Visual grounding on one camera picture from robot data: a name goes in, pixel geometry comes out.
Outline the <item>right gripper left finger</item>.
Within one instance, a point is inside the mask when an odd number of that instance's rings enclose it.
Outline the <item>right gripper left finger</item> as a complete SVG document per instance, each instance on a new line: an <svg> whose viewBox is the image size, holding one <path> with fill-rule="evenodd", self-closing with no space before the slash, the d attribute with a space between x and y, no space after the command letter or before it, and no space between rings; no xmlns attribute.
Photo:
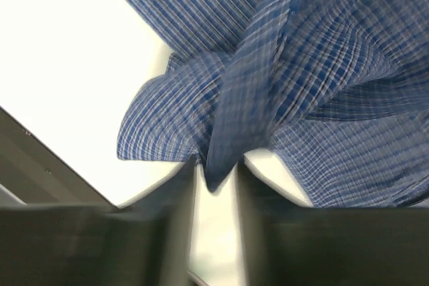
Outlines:
<svg viewBox="0 0 429 286"><path fill-rule="evenodd" d="M124 207L1 208L2 285L189 285L196 160Z"/></svg>

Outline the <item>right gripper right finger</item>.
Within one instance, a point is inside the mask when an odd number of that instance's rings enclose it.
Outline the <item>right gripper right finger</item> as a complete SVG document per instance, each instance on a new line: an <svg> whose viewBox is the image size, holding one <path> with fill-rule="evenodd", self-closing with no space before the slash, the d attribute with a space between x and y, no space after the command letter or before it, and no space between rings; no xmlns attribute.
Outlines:
<svg viewBox="0 0 429 286"><path fill-rule="evenodd" d="M425 208L307 208L237 166L248 285L427 285Z"/></svg>

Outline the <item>blue checkered long sleeve shirt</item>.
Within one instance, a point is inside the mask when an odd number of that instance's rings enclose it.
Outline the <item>blue checkered long sleeve shirt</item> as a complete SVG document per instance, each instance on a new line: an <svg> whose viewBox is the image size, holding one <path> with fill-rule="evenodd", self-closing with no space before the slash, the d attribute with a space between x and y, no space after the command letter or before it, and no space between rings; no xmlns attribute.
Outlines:
<svg viewBox="0 0 429 286"><path fill-rule="evenodd" d="M265 148L313 206L428 205L428 0L127 0L172 48L121 122L122 160Z"/></svg>

